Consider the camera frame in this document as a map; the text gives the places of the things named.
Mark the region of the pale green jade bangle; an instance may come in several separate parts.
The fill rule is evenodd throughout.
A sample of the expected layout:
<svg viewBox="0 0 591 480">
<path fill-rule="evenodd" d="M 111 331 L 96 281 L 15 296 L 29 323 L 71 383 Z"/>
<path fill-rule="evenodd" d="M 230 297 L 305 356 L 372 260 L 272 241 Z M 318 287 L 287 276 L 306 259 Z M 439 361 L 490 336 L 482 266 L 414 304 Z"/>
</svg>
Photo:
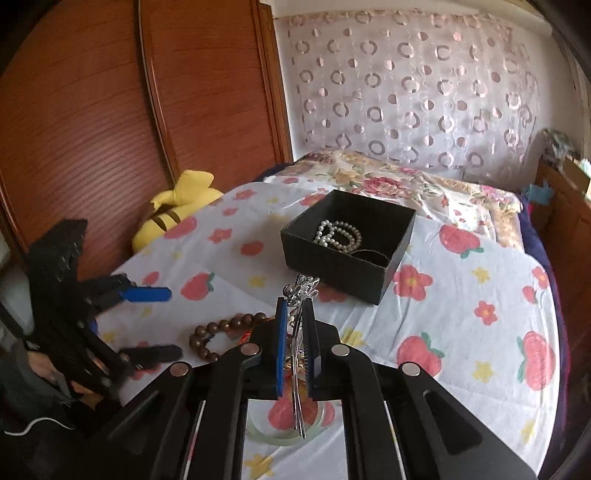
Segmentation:
<svg viewBox="0 0 591 480">
<path fill-rule="evenodd" d="M 290 447 L 315 439 L 335 421 L 331 402 L 305 399 L 303 407 L 304 436 L 294 427 L 293 403 L 287 397 L 279 400 L 250 400 L 247 407 L 246 431 L 256 442 L 270 446 Z"/>
</svg>

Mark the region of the black jewelry box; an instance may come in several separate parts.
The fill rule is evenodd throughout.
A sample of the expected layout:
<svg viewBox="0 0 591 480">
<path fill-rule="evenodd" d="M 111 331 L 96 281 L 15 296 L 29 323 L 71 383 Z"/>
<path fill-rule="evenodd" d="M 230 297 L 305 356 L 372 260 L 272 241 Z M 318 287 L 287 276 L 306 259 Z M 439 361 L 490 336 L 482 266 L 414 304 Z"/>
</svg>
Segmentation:
<svg viewBox="0 0 591 480">
<path fill-rule="evenodd" d="M 410 243 L 416 212 L 332 191 L 280 232 L 287 266 L 377 305 Z"/>
</svg>

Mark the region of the yellow plush toy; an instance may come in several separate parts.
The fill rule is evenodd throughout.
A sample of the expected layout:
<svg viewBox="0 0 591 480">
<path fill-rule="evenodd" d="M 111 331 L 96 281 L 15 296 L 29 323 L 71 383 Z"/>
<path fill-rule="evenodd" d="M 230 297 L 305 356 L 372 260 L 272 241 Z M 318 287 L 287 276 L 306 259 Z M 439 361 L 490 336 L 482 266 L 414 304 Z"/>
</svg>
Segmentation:
<svg viewBox="0 0 591 480">
<path fill-rule="evenodd" d="M 214 176 L 206 171 L 185 170 L 174 187 L 156 194 L 144 209 L 131 240 L 134 253 L 162 236 L 174 238 L 172 230 L 198 210 L 221 198 L 214 187 Z"/>
</svg>

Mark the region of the strawberry print white sheet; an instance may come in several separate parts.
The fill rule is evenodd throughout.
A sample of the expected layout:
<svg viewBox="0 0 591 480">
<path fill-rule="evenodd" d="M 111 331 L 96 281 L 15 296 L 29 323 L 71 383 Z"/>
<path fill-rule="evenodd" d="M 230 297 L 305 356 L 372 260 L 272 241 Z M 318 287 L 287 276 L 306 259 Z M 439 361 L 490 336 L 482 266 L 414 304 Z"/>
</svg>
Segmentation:
<svg viewBox="0 0 591 480">
<path fill-rule="evenodd" d="M 273 314 L 287 268 L 280 230 L 322 199 L 293 186 L 250 183 L 225 194 L 121 267 L 166 287 L 164 303 L 123 303 L 98 319 L 114 349 L 174 343 L 237 314 Z M 432 220 L 416 221 L 380 304 L 328 286 L 318 319 L 374 361 L 413 361 L 539 470 L 557 414 L 559 338 L 541 265 L 517 249 Z"/>
</svg>

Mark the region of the floral quilt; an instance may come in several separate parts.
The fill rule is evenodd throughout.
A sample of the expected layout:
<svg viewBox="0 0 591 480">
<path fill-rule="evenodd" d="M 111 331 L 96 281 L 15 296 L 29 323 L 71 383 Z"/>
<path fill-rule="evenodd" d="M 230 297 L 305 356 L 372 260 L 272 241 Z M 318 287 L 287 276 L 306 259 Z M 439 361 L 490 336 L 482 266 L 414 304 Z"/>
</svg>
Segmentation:
<svg viewBox="0 0 591 480">
<path fill-rule="evenodd" d="M 348 150 L 308 153 L 264 176 L 263 181 L 315 192 L 339 190 L 377 198 L 485 236 L 503 247 L 524 248 L 518 218 L 523 205 L 515 194 L 495 187 L 397 166 Z"/>
</svg>

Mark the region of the red wooden wardrobe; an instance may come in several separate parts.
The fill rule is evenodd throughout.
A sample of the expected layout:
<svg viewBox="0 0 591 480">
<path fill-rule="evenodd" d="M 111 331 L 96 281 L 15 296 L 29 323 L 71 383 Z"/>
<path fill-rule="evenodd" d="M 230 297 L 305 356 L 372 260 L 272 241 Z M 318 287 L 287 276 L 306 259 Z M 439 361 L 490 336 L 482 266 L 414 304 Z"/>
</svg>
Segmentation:
<svg viewBox="0 0 591 480">
<path fill-rule="evenodd" d="M 270 5 L 2 3 L 1 231 L 18 265 L 82 218 L 80 274 L 109 273 L 184 170 L 228 191 L 292 159 Z"/>
</svg>

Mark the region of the dark blue blanket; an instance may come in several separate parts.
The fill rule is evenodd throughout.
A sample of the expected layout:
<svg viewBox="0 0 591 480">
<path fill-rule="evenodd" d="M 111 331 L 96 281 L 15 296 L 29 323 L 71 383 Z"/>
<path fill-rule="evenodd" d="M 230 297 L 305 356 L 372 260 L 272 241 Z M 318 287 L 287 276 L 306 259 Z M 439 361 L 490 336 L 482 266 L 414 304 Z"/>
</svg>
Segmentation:
<svg viewBox="0 0 591 480">
<path fill-rule="evenodd" d="M 559 396 L 557 414 L 555 420 L 555 427 L 553 437 L 562 438 L 566 432 L 567 426 L 567 409 L 568 409 L 568 378 L 571 367 L 571 356 L 570 347 L 568 342 L 568 335 L 566 330 L 566 324 L 562 312 L 562 305 L 560 299 L 560 293 L 554 270 L 549 260 L 546 249 L 540 239 L 535 227 L 533 226 L 531 219 L 532 205 L 531 203 L 521 194 L 517 195 L 518 200 L 522 204 L 522 210 L 518 213 L 518 219 L 520 222 L 520 229 L 522 235 L 522 241 L 525 252 L 532 256 L 540 265 L 544 271 L 544 275 L 547 278 L 547 284 L 551 289 L 552 298 L 554 301 L 554 307 L 557 318 L 557 329 L 559 338 L 559 354 L 557 355 L 557 364 L 560 366 L 560 382 L 559 382 Z"/>
</svg>

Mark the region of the sheer circle pattern curtain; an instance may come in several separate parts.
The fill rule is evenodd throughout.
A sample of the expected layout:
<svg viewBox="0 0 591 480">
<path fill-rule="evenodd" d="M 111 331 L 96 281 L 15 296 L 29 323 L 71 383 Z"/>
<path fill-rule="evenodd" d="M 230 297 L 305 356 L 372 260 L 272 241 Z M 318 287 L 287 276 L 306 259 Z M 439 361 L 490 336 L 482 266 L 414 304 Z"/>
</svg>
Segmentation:
<svg viewBox="0 0 591 480">
<path fill-rule="evenodd" d="M 276 19 L 304 150 L 508 186 L 526 175 L 541 95 L 534 60 L 489 15 L 346 10 Z"/>
</svg>

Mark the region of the wooden side cabinet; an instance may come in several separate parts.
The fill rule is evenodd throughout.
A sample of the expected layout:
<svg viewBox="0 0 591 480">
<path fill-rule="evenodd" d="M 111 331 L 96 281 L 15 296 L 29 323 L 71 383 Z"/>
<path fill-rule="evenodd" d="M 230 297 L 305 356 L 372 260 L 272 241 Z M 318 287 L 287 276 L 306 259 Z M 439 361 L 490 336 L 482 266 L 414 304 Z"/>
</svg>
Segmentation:
<svg viewBox="0 0 591 480">
<path fill-rule="evenodd" d="M 554 194 L 547 206 L 533 207 L 533 225 L 558 284 L 571 349 L 590 351 L 590 202 L 547 162 L 538 164 L 536 186 Z"/>
</svg>

